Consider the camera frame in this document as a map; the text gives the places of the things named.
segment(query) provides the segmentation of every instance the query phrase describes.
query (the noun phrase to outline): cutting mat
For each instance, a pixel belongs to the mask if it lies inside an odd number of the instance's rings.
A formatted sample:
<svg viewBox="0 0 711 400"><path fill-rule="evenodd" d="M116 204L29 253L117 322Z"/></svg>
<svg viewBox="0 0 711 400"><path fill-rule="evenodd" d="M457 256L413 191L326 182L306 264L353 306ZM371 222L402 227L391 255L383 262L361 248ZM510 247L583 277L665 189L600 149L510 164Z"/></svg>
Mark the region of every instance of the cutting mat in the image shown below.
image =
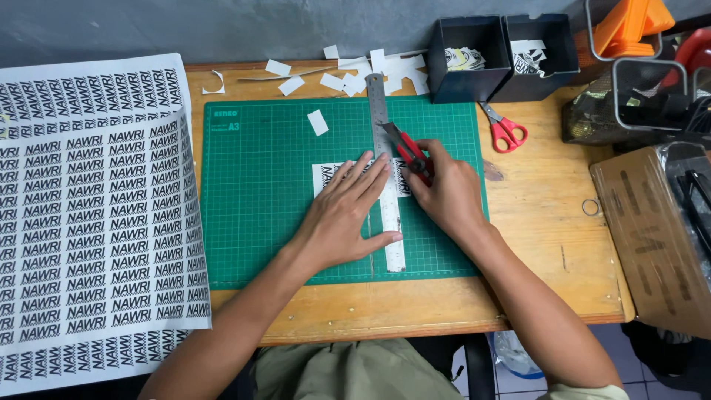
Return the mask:
<svg viewBox="0 0 711 400"><path fill-rule="evenodd" d="M414 139L436 138L482 178L476 103L433 105L427 96L387 99L390 121ZM317 137L310 112L330 130ZM314 199L312 164L356 160L373 149L367 98L209 102L205 104L201 212L211 290L245 287L299 227ZM414 197L399 200L407 269L389 273L385 252L326 269L307 285L479 275ZM380 205L370 234L382 231ZM368 237L368 220L361 229Z"/></svg>

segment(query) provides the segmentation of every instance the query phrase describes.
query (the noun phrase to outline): steel ruler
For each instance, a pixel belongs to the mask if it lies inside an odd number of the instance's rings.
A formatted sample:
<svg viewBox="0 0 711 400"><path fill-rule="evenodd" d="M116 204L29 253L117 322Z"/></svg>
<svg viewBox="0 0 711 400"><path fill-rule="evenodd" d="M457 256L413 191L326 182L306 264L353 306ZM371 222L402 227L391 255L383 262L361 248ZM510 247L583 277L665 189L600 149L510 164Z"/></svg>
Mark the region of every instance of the steel ruler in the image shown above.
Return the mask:
<svg viewBox="0 0 711 400"><path fill-rule="evenodd" d="M389 122L387 120L383 76L379 73L370 74L365 77L365 83L368 88L368 102L370 103L370 126L373 129L373 147L377 158L384 152L391 153L392 149L390 138L383 129L383 124ZM387 178L385 188L380 195L380 214L383 216L383 231L402 232L400 228L400 206L397 204L395 174L391 173ZM385 260L387 261L388 272L405 271L405 248L402 247L402 241L397 241L385 247Z"/></svg>

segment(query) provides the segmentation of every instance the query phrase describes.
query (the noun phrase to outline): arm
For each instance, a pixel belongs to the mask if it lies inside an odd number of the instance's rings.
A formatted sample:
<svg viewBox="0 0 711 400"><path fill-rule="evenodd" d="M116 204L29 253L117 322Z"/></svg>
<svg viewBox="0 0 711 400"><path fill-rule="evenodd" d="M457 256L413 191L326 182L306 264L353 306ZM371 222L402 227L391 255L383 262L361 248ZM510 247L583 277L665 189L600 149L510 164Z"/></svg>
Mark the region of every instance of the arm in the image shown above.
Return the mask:
<svg viewBox="0 0 711 400"><path fill-rule="evenodd" d="M479 176L436 140L420 140L435 177L428 188L403 170L420 206L479 267L518 339L548 383L622 387L612 361L583 321L508 247L481 211Z"/></svg>
<svg viewBox="0 0 711 400"><path fill-rule="evenodd" d="M269 265L213 318L211 330L196 330L149 378L139 399L214 399L237 376L267 328L315 273L358 260L402 239L388 231L363 239L360 228L390 173L388 155L360 173L368 151L346 162L314 199L301 227Z"/></svg>

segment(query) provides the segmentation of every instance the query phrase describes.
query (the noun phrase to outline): wood grain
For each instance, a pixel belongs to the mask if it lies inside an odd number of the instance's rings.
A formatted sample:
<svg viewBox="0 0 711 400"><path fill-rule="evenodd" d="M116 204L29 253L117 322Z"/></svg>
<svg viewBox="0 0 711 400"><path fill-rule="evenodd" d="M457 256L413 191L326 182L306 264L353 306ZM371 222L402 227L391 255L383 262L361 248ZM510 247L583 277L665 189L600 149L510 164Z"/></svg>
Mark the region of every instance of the wood grain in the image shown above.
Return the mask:
<svg viewBox="0 0 711 400"><path fill-rule="evenodd" d="M335 65L332 60L290 63L298 73ZM285 98L284 80L266 77L265 63L187 65L193 106L193 156L198 187L202 168L203 107L206 102ZM224 75L225 94L217 90ZM347 71L328 71L342 77ZM344 97L319 84L323 72L288 98ZM590 324L629 321L634 305L605 218L589 217L582 202L596 197L590 164L612 156L609 147L583 147L560 140L560 108L579 88L562 88L542 102L499 103L496 111L528 128L528 141L508 154L491 147L484 113L478 111L483 158L496 180L486 182L489 213L516 254ZM414 95L404 79L394 95ZM213 310L236 290L210 292ZM504 330L506 317L483 278L404 280L304 286L262 339L261 345L447 335Z"/></svg>

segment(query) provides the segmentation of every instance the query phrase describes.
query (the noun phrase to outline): brown cardboard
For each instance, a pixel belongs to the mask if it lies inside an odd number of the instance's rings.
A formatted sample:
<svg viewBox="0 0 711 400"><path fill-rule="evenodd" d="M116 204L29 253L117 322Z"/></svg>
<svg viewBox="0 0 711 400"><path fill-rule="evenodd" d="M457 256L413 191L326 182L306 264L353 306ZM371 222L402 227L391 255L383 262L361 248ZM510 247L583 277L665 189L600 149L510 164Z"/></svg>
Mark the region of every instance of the brown cardboard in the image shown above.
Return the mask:
<svg viewBox="0 0 711 400"><path fill-rule="evenodd" d="M590 167L639 320L711 339L711 292L657 151Z"/></svg>

